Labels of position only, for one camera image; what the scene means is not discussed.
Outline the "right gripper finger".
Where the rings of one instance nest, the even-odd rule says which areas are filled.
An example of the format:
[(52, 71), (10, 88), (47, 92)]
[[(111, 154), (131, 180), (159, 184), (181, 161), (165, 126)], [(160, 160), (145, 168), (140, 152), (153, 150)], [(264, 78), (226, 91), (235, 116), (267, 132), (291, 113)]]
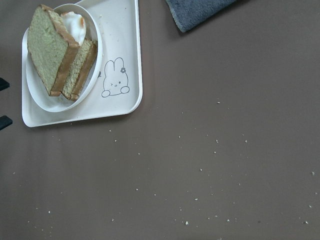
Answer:
[(2, 77), (0, 78), (0, 91), (3, 91), (7, 88), (10, 87), (10, 83), (7, 82), (5, 79), (3, 79)]
[(0, 130), (10, 126), (13, 123), (13, 120), (6, 115), (0, 117)]

